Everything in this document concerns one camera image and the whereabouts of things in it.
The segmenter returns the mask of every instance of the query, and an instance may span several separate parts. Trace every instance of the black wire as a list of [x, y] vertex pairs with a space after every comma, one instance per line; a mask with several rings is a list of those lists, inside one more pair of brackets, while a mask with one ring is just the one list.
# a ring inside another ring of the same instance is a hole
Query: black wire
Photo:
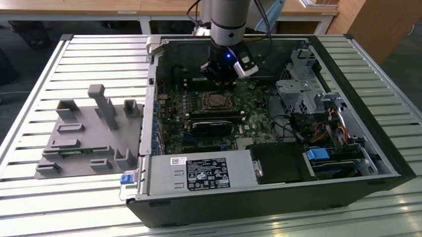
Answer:
[[197, 21], [197, 4], [196, 4], [196, 7], [195, 7], [195, 21], [197, 22], [197, 25], [199, 25], [199, 21]]
[[264, 59], [270, 56], [270, 54], [271, 54], [271, 49], [272, 49], [271, 28], [270, 28], [268, 17], [267, 17], [267, 15], [266, 15], [266, 13], [264, 13], [264, 7], [263, 7], [263, 4], [262, 4], [260, 0], [254, 0], [254, 3], [255, 3], [255, 6], [256, 6], [256, 8], [258, 8], [258, 10], [259, 10], [259, 13], [260, 13], [260, 15], [262, 15], [262, 17], [263, 17], [263, 21], [264, 21], [264, 24], [266, 24], [266, 30], [267, 30], [266, 35], [267, 35], [268, 40], [270, 40], [268, 52], [267, 52], [267, 54], [263, 56], [263, 60], [264, 60]]
[[201, 0], [196, 0], [196, 1], [193, 2], [193, 4], [191, 5], [189, 9], [187, 9], [187, 12], [185, 12], [185, 16], [187, 16], [187, 18], [189, 18], [189, 20], [195, 23], [195, 27], [199, 26], [199, 23], [197, 23], [197, 21], [189, 16], [189, 13], [191, 13], [191, 10], [193, 9], [193, 7], [195, 7], [195, 6], [197, 7], [197, 4], [199, 4], [200, 1], [201, 1]]

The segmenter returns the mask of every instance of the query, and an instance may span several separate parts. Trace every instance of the floor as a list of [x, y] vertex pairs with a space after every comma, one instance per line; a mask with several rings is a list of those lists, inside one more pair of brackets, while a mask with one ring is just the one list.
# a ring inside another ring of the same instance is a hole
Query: floor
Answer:
[[[0, 48], [18, 72], [17, 80], [0, 86], [0, 99], [2, 100], [0, 104], [0, 142], [18, 114], [61, 34], [140, 34], [139, 24], [123, 24], [109, 22], [109, 25], [116, 27], [116, 29], [111, 29], [103, 27], [99, 22], [52, 22], [52, 29], [48, 31], [53, 41], [52, 46], [45, 50], [33, 51], [18, 34], [10, 30], [9, 24], [0, 21], [2, 26], [0, 29]], [[176, 28], [175, 30], [181, 32], [184, 29], [180, 28], [185, 28], [185, 26], [176, 26]], [[420, 61], [422, 20], [416, 23], [412, 34], [402, 40], [380, 65], [415, 106], [422, 110]]]

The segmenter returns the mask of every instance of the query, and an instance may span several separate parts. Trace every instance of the white table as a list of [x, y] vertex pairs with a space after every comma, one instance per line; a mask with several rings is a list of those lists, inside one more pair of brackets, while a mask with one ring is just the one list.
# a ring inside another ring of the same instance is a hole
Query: white table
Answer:
[[[0, 146], [0, 236], [394, 236], [422, 231], [422, 115], [351, 39], [319, 36], [418, 177], [348, 207], [177, 228], [148, 229], [119, 199], [119, 174], [34, 180], [59, 99], [91, 106], [89, 84], [113, 104], [144, 101], [147, 36], [61, 40]], [[322, 73], [328, 87], [336, 85]]]

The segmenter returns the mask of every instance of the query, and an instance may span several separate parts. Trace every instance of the slatted metal platform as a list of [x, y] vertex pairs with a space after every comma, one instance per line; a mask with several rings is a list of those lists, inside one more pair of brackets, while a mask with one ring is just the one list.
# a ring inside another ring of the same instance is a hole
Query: slatted metal platform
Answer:
[[[119, 174], [34, 180], [60, 99], [92, 106], [101, 83], [113, 104], [144, 102], [147, 36], [59, 42], [0, 147], [0, 236], [394, 236], [422, 232], [422, 115], [354, 40], [320, 36], [346, 78], [418, 177], [348, 207], [179, 228], [148, 229], [119, 199]], [[327, 85], [336, 90], [324, 73]]]

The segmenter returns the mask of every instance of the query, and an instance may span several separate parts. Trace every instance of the warning label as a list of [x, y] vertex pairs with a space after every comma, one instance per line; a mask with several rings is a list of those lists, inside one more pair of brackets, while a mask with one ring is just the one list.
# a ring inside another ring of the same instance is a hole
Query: warning label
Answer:
[[225, 158], [185, 161], [189, 191], [229, 188]]

